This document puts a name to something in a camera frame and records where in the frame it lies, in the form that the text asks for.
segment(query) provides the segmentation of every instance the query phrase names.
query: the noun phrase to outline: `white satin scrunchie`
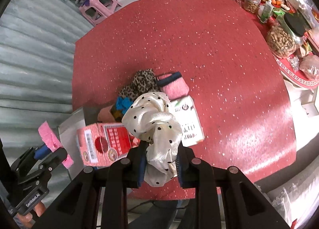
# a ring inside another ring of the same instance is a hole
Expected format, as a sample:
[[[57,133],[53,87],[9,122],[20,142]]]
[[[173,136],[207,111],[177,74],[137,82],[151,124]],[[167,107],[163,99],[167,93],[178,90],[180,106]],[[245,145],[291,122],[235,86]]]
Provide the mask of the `white satin scrunchie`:
[[[144,180],[153,187],[163,186],[176,175],[174,162],[182,129],[169,113],[169,107],[170,100],[165,93],[146,93],[135,100],[122,119],[131,134],[150,142]]]

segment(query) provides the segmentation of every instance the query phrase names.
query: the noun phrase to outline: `leopard print fabric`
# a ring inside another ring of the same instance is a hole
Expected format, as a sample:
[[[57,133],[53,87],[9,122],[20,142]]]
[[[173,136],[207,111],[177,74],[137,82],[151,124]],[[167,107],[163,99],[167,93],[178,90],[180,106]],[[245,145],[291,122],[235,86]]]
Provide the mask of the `leopard print fabric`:
[[[147,92],[160,92],[156,84],[156,77],[151,68],[146,70],[139,70],[136,72],[133,82],[123,87],[119,93],[120,97],[128,97],[135,101],[140,95]]]

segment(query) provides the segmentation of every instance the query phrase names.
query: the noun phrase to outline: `pink cloth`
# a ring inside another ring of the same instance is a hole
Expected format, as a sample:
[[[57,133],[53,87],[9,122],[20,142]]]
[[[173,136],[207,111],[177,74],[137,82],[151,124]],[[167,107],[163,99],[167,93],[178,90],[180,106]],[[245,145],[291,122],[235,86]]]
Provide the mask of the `pink cloth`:
[[[52,152],[56,151],[58,148],[63,148],[62,143],[55,136],[47,121],[41,124],[41,126],[38,129],[38,132],[41,136],[42,141]],[[66,157],[66,159],[62,162],[62,164],[67,169],[71,167],[71,165],[73,164],[73,160],[69,154]]]
[[[172,74],[164,74],[157,77],[159,80],[165,79]],[[183,77],[178,78],[177,80],[171,82],[170,84],[160,87],[160,90],[164,92],[170,100],[175,100],[180,97],[188,95],[189,87],[184,81]]]

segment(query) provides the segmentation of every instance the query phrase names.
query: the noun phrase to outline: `metal bolt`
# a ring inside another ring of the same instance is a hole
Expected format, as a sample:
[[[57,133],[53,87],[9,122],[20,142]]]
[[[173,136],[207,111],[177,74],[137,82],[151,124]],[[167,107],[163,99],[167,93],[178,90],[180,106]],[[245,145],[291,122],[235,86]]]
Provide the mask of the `metal bolt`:
[[[231,166],[231,167],[229,167],[229,172],[236,174],[236,173],[238,173],[238,168],[235,166]]]
[[[202,160],[199,159],[199,158],[193,158],[193,159],[192,159],[192,163],[193,163],[193,164],[198,165],[198,164],[200,164],[201,162],[202,162]]]
[[[123,158],[123,159],[121,159],[121,163],[122,164],[129,164],[130,163],[130,159],[129,158]]]
[[[84,171],[85,173],[90,173],[90,172],[93,171],[93,168],[92,168],[91,166],[86,166],[86,167],[83,169],[83,171]]]

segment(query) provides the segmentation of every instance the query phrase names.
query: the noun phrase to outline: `pink box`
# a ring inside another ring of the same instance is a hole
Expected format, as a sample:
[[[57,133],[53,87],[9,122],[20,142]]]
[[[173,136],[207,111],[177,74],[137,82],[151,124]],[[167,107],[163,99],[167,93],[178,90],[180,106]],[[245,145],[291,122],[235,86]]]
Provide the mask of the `pink box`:
[[[122,123],[97,123],[77,130],[79,149],[84,165],[107,167],[126,157],[140,140]]]

